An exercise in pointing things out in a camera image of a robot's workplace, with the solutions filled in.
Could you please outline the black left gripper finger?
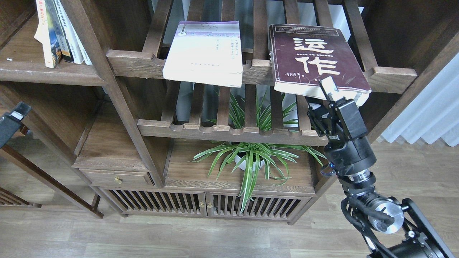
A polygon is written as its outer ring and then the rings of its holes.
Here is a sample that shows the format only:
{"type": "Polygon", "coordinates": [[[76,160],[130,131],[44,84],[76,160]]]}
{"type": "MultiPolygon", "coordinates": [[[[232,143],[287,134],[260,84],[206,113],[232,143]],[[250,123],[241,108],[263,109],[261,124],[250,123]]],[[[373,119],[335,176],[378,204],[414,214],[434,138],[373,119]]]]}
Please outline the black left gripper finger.
{"type": "Polygon", "coordinates": [[[16,133],[26,135],[28,127],[22,124],[22,120],[32,110],[32,107],[24,102],[19,102],[11,112],[2,115],[0,121],[0,147],[2,148],[16,133]]]}

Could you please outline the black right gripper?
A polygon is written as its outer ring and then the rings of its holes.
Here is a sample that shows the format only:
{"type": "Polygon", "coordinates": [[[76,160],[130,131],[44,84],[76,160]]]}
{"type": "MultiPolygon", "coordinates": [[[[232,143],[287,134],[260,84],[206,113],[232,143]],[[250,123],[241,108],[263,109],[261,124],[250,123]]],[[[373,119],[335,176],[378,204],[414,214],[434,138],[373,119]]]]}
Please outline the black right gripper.
{"type": "Polygon", "coordinates": [[[347,100],[331,77],[319,84],[327,104],[309,106],[308,116],[317,134],[328,139],[323,149],[327,160],[341,177],[368,170],[377,158],[355,101],[347,100]]]}

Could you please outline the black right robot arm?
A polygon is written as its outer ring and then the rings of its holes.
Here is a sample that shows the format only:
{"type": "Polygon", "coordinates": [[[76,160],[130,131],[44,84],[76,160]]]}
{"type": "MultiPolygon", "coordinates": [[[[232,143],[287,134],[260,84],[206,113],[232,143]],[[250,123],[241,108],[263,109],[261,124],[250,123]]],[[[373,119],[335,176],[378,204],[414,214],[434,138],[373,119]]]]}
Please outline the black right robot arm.
{"type": "Polygon", "coordinates": [[[369,258],[452,258],[445,242],[409,198],[397,201],[376,192],[369,170],[377,158],[366,137],[367,128],[354,100],[346,98],[331,77],[320,81],[324,104],[310,106],[308,116],[320,136],[326,136],[328,164],[324,176],[336,175],[346,197],[341,210],[363,236],[369,258]]]}

